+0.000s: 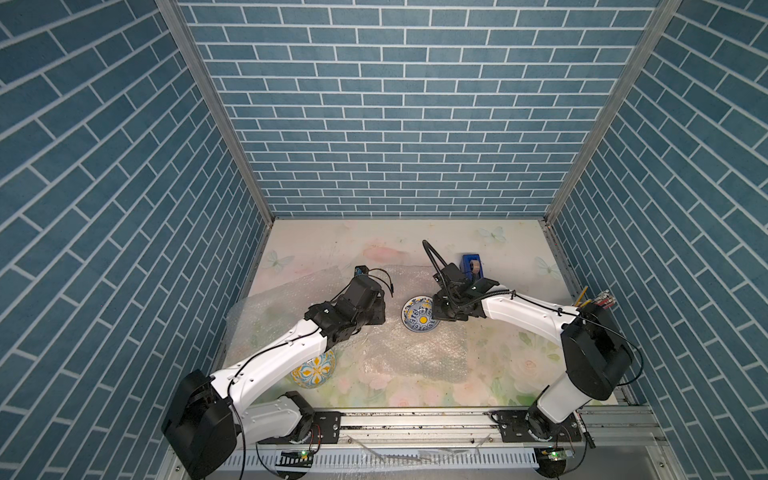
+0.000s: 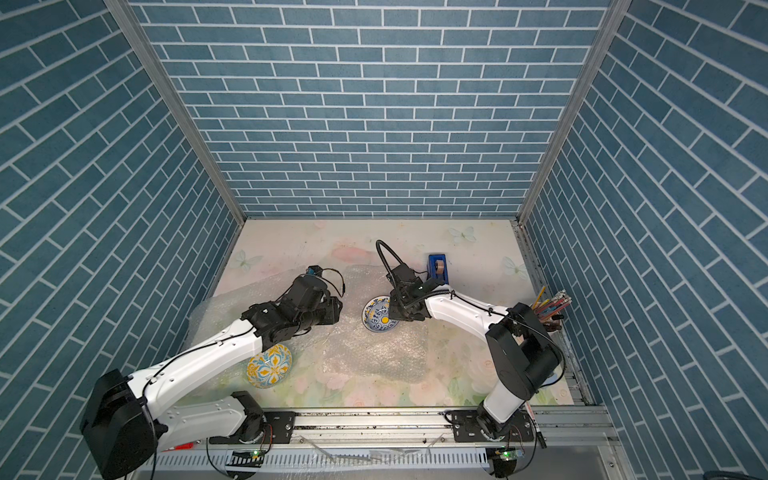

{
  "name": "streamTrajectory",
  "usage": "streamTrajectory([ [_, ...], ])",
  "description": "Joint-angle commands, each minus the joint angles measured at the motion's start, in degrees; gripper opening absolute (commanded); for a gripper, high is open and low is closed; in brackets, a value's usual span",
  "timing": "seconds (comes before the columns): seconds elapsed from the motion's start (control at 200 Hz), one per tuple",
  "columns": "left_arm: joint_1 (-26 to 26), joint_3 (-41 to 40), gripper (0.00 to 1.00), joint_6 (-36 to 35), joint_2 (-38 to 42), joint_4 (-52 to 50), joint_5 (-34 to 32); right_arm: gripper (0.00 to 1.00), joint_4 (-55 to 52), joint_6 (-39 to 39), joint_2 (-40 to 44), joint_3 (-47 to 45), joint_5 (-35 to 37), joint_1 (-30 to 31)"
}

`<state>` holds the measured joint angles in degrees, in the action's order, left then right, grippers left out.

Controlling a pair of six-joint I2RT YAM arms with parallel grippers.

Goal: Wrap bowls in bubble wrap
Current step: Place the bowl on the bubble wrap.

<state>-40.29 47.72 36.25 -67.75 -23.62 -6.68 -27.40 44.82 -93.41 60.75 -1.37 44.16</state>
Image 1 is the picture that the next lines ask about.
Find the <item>blue tape dispenser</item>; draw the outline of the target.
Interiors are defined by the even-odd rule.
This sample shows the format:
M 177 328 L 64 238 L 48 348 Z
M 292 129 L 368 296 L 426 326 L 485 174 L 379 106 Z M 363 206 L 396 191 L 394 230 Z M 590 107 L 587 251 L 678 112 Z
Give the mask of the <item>blue tape dispenser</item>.
M 464 254 L 461 259 L 461 270 L 467 279 L 475 282 L 484 277 L 482 261 L 479 254 Z

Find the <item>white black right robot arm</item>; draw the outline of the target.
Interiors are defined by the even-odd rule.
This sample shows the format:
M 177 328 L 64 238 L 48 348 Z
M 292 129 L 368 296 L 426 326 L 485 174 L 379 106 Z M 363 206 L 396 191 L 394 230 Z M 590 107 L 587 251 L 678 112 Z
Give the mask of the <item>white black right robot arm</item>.
M 471 280 L 453 263 L 438 270 L 432 317 L 439 321 L 482 318 L 543 337 L 562 351 L 564 372 L 529 407 L 530 434 L 551 439 L 571 414 L 608 399 L 636 359 L 631 342 L 603 306 L 561 306 L 525 297 L 488 278 Z

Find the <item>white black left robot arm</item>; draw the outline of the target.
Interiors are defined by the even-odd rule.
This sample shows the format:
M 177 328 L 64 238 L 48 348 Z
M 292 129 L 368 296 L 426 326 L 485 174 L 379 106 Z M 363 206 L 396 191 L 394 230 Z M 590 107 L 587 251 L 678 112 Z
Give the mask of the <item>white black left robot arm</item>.
M 382 285 L 356 274 L 333 299 L 310 306 L 284 335 L 250 357 L 212 374 L 194 370 L 183 377 L 160 431 L 189 477 L 207 477 L 237 449 L 262 440 L 309 439 L 315 411 L 299 393 L 266 403 L 258 398 L 363 327 L 385 321 Z

